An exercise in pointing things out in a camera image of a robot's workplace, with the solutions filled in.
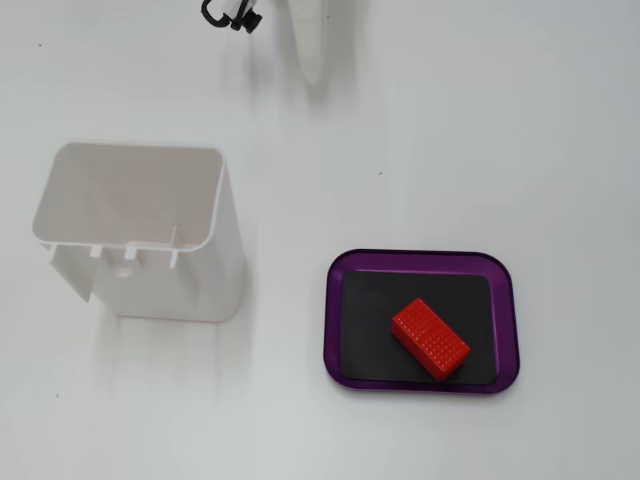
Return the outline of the white fixed gripper finger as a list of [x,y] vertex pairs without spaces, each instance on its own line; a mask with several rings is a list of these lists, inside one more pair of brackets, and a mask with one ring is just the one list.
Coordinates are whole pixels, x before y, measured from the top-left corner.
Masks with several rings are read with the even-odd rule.
[[307,84],[321,84],[326,73],[327,0],[287,1],[302,75]]

